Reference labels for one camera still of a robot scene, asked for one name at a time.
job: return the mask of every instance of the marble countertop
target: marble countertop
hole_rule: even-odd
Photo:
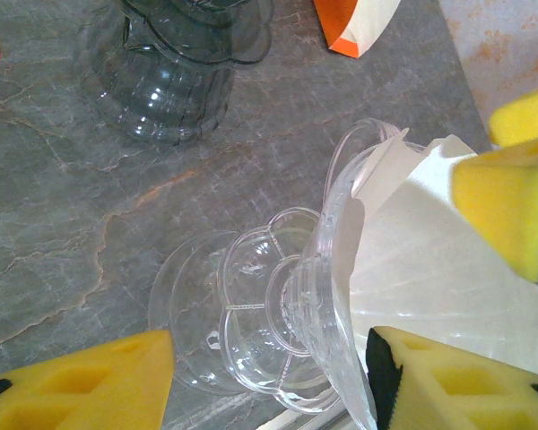
[[[238,73],[214,135],[179,148],[125,137],[77,96],[74,35],[96,3],[0,0],[0,373],[146,330],[155,275],[186,239],[319,210],[359,118],[488,147],[438,0],[403,0],[360,60],[325,48],[310,0],[275,0],[269,56]],[[281,411],[174,384],[164,428],[252,429]]]

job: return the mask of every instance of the gray stone table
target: gray stone table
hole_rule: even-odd
[[[0,373],[144,331],[154,277],[189,237],[319,210],[359,118],[488,145],[437,0],[403,0],[359,60],[326,49],[310,0],[275,0],[271,53],[238,73],[211,139],[180,148],[125,137],[77,96],[74,35],[95,3],[0,0]],[[251,429],[281,411],[174,384],[164,427]]]

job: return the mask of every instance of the orange and white paper bag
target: orange and white paper bag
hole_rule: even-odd
[[[401,0],[313,0],[329,49],[359,58],[386,28]]]

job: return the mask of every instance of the gray marble surface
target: gray marble surface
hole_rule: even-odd
[[[334,145],[356,119],[486,148],[437,0],[403,0],[360,60],[325,48],[310,0],[275,0],[273,47],[239,72],[214,135],[172,148],[125,137],[76,94],[86,0],[0,0],[0,373],[147,328],[160,265],[189,237],[320,209]],[[271,397],[174,385],[165,428],[251,429]]]

